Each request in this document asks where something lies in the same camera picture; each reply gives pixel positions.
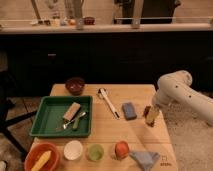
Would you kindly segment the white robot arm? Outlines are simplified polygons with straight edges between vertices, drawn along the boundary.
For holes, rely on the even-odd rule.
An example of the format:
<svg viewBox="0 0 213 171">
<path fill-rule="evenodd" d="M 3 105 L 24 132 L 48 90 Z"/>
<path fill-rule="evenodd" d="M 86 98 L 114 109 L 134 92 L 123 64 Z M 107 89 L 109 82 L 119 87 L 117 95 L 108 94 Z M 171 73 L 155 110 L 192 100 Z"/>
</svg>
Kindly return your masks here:
<svg viewBox="0 0 213 171">
<path fill-rule="evenodd" d="M 192 89 L 192 81 L 191 74 L 186 70 L 162 75 L 157 81 L 158 90 L 152 98 L 152 106 L 160 111 L 172 101 L 177 101 L 213 126 L 213 99 Z"/>
</svg>

